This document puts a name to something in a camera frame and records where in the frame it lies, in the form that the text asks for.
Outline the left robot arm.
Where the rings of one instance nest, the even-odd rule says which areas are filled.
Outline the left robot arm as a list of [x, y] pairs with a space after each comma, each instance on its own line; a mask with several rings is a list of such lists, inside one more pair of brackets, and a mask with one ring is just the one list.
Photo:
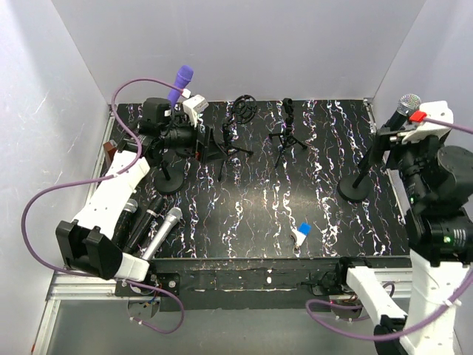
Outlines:
[[166, 149], [184, 149], [200, 163], [224, 158], [212, 126], [198, 118], [208, 106], [195, 95], [174, 110], [165, 98], [148, 98], [142, 106], [143, 117], [132, 124], [136, 138], [123, 138], [108, 174], [89, 202], [72, 221], [62, 221], [55, 230], [59, 249], [68, 268], [104, 280], [129, 279], [138, 294], [148, 296], [157, 287], [149, 261], [133, 255], [131, 246], [120, 246], [114, 236], [126, 203], [152, 166], [163, 160]]

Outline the black round-base mic stand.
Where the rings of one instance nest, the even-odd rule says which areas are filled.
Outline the black round-base mic stand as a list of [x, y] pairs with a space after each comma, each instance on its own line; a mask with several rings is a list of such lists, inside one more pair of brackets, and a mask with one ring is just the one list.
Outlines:
[[180, 191], [184, 184], [183, 171], [169, 166], [169, 162], [163, 160], [159, 172], [154, 178], [154, 187], [162, 195], [172, 195]]

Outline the black shotgun microphone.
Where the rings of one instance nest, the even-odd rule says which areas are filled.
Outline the black shotgun microphone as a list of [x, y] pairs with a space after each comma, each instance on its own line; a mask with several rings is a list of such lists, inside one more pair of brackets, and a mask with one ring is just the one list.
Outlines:
[[135, 229], [132, 231], [130, 239], [126, 242], [123, 252], [133, 254], [138, 250], [138, 246], [146, 239], [152, 222], [158, 217], [165, 203], [162, 196], [157, 196], [146, 208]]

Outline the black microphone silver grille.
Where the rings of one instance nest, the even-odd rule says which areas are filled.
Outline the black microphone silver grille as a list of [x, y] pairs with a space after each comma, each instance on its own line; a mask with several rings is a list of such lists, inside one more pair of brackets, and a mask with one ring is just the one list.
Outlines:
[[421, 98], [416, 94], [405, 94], [400, 97], [396, 110], [391, 118], [384, 124], [390, 130], [400, 129], [408, 118], [419, 109]]

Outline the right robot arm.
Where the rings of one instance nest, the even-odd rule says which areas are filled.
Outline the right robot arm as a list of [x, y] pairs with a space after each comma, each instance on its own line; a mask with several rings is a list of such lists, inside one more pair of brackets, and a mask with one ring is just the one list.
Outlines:
[[404, 217], [412, 285], [409, 310], [400, 309], [365, 262], [343, 258], [335, 287], [355, 292], [374, 323], [367, 340], [378, 354], [453, 354], [460, 295], [472, 283], [472, 152], [448, 146], [449, 130], [394, 147], [388, 165], [398, 170], [409, 198]]

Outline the black tripod stand with shockmount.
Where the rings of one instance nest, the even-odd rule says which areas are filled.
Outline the black tripod stand with shockmount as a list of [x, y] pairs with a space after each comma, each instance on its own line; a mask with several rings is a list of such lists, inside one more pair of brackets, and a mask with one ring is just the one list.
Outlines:
[[224, 165], [239, 152], [243, 152], [251, 157], [254, 152], [248, 149], [234, 145], [234, 130], [238, 126], [244, 126], [250, 123], [258, 112], [256, 105], [256, 99], [252, 95], [241, 95], [233, 101], [228, 117], [222, 122], [222, 139], [223, 142], [219, 144], [219, 147], [224, 151], [226, 157], [222, 160], [220, 165], [219, 174], [217, 177], [218, 181], [222, 180], [222, 171]]

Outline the black glitter microphone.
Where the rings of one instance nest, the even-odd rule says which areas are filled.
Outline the black glitter microphone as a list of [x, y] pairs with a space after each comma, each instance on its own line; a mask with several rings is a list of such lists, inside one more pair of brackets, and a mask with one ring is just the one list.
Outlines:
[[138, 209], [138, 203], [135, 199], [128, 199], [119, 215], [118, 221], [115, 224], [112, 242], [119, 248], [123, 249], [126, 241], [129, 238], [132, 219]]

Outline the small black tripod stand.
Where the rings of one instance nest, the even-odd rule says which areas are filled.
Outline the small black tripod stand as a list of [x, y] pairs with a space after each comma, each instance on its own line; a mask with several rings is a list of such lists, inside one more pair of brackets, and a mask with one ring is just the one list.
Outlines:
[[300, 141], [299, 139], [295, 138], [293, 135], [293, 122], [294, 122], [294, 104], [291, 98], [284, 98], [282, 100], [282, 107], [287, 115], [285, 119], [285, 128], [283, 132], [280, 133], [270, 133], [268, 137], [272, 140], [273, 138], [278, 138], [281, 144], [279, 148], [279, 155], [276, 159], [274, 164], [274, 168], [276, 169], [279, 165], [280, 160], [282, 159], [283, 154], [285, 151], [294, 145], [299, 145], [303, 150], [308, 148], [308, 145]]

